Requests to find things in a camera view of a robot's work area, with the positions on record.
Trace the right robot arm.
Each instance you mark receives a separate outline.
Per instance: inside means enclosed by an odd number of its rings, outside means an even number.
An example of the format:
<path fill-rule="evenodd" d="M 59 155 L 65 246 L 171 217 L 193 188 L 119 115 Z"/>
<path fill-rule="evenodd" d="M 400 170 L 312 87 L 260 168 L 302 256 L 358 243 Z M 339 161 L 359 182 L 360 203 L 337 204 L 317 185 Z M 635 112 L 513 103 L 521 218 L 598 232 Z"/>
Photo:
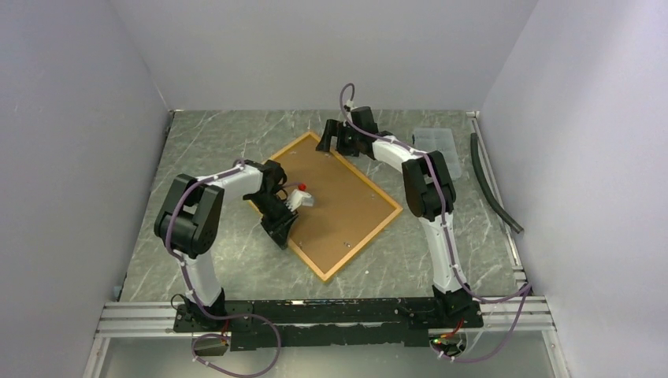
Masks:
<path fill-rule="evenodd" d="M 444 327 L 458 322 L 480 325 L 480 305 L 459 263 L 453 228 L 456 192 L 443 155 L 418 150 L 379 131 L 368 106 L 344 106 L 343 115 L 343 120 L 325 122 L 316 149 L 334 148 L 350 157 L 365 155 L 401 173 L 406 203 L 423 227 L 432 259 L 434 306 L 420 316 Z"/>

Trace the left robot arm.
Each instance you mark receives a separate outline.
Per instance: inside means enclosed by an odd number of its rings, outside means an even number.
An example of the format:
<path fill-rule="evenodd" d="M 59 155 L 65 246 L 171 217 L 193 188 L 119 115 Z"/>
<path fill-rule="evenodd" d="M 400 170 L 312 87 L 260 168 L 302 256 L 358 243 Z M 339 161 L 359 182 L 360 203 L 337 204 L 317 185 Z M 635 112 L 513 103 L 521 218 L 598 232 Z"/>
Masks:
<path fill-rule="evenodd" d="M 218 329 L 226 316 L 225 292 L 210 253 L 223 205 L 237 199 L 251 202 L 261 214 L 265 233 L 285 249 L 299 208 L 314 204 L 303 183 L 287 191 L 287 179 L 276 161 L 238 159 L 222 172 L 207 176 L 180 174 L 172 181 L 154 222 L 154 234 L 176 259 L 187 288 L 186 303 L 205 330 Z"/>

